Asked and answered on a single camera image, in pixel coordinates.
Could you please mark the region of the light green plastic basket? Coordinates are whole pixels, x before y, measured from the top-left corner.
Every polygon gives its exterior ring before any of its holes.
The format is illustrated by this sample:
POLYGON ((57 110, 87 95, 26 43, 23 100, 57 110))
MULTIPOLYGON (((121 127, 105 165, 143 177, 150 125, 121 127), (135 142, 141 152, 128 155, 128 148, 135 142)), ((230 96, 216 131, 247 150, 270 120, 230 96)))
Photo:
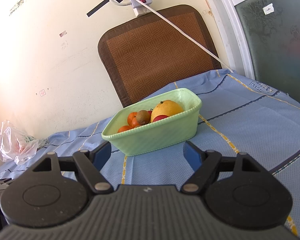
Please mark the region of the light green plastic basket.
POLYGON ((102 139, 129 157, 172 146, 194 137, 201 107, 201 99, 187 88, 158 94, 117 112, 104 128, 102 139), (164 100, 178 103, 183 112, 128 131, 117 131, 127 123, 129 113, 154 108, 164 100))

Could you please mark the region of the clear plastic bag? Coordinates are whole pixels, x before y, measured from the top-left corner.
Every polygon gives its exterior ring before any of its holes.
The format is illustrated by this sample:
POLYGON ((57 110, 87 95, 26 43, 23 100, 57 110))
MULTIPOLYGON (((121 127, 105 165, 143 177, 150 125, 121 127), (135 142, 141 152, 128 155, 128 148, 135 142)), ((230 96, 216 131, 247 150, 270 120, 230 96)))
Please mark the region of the clear plastic bag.
POLYGON ((47 143, 47 138, 36 139, 5 120, 0 130, 0 160, 3 163, 13 161, 16 165, 23 165, 47 143))

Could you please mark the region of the brown kiwi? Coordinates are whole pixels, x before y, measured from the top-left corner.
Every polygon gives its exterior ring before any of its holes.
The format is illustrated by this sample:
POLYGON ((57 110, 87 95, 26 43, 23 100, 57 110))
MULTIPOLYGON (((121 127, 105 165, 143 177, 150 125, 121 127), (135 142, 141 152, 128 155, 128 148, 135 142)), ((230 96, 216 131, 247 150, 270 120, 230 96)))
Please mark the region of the brown kiwi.
POLYGON ((149 111, 140 110, 136 114, 136 120, 137 120, 138 124, 140 124, 140 125, 146 125, 151 120, 151 114, 149 113, 149 111))

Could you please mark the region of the brown woven seat cushion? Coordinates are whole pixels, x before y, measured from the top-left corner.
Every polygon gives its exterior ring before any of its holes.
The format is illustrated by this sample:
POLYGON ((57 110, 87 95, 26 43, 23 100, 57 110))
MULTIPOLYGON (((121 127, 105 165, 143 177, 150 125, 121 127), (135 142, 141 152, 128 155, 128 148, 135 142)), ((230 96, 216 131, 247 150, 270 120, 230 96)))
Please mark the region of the brown woven seat cushion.
POLYGON ((102 35, 98 54, 123 107, 221 64, 153 13, 102 35))

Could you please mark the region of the orange mandarin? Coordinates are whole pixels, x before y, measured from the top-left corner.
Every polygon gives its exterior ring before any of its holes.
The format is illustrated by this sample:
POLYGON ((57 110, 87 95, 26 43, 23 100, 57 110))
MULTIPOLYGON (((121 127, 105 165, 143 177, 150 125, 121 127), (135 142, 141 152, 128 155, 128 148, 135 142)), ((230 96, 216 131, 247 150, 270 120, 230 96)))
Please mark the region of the orange mandarin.
POLYGON ((121 132, 125 132, 125 131, 128 131, 130 129, 133 129, 132 126, 129 126, 129 125, 125 125, 125 126, 121 126, 119 129, 118 129, 118 133, 121 133, 121 132))
POLYGON ((129 113, 128 117, 127 117, 127 122, 129 126, 132 126, 132 121, 133 119, 136 117, 137 112, 131 112, 129 113))

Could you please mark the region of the large yellow orange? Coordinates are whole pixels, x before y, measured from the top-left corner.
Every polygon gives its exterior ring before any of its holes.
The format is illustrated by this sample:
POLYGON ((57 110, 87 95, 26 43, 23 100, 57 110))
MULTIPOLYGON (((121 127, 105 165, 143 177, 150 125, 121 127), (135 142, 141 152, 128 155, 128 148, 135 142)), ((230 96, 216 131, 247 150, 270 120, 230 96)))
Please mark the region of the large yellow orange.
POLYGON ((168 117, 179 114, 183 112, 183 108, 178 103, 172 101, 172 100, 164 100, 161 101, 159 104, 157 104, 151 113, 151 122, 154 121, 154 119, 157 116, 160 115, 166 115, 168 117))

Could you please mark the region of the frosted glass door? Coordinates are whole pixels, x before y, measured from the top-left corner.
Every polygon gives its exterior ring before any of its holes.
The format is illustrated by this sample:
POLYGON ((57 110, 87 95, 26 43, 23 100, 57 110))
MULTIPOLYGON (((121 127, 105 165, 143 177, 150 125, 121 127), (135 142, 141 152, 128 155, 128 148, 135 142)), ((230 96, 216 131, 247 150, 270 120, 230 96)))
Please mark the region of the frosted glass door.
POLYGON ((230 66, 300 103, 300 0, 208 0, 230 66))

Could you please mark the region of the blue checked tablecloth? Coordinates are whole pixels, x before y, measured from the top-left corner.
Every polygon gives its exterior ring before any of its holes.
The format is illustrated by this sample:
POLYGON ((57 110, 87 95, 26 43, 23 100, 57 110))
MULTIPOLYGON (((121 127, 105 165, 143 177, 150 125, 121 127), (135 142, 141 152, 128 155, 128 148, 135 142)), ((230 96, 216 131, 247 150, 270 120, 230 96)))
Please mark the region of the blue checked tablecloth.
MULTIPOLYGON (((201 150, 231 157, 247 152, 270 171, 292 194, 293 208, 286 226, 300 237, 300 103, 227 70, 170 83, 159 93, 176 88, 193 91, 203 103, 192 143, 201 150)), ((134 157, 113 148, 101 172, 114 186, 181 186, 193 174, 182 144, 134 157)))

